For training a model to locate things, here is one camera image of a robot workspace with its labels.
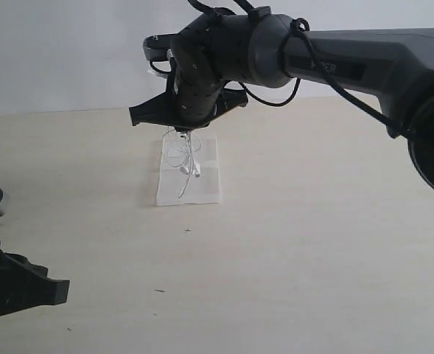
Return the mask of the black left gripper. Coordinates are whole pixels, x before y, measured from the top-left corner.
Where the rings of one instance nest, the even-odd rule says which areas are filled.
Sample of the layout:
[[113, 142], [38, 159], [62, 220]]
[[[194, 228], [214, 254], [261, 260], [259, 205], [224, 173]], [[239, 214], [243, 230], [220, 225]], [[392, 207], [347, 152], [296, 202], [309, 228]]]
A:
[[48, 269], [0, 248], [0, 316], [43, 305], [66, 303], [69, 280], [54, 280]]

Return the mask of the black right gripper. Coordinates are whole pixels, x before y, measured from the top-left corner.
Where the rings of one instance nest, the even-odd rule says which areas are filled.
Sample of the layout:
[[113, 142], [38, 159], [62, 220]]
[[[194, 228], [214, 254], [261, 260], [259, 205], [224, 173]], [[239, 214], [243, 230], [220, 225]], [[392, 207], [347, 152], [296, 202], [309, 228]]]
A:
[[169, 95], [164, 92], [130, 107], [132, 126], [147, 123], [192, 131], [248, 104], [244, 90], [223, 89], [224, 82], [201, 46], [172, 44], [171, 52], [175, 71]]

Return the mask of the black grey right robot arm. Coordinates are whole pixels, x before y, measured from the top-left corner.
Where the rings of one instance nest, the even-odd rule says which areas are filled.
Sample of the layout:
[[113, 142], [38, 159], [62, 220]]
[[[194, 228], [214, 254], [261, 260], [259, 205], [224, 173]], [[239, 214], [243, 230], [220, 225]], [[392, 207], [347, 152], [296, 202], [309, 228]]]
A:
[[304, 80], [330, 86], [403, 136], [412, 163], [434, 190], [434, 28], [313, 31], [304, 18], [241, 1], [243, 14], [198, 1], [180, 32], [144, 39], [150, 64], [168, 62], [166, 88], [130, 108], [134, 125], [187, 132], [248, 104], [249, 86]]

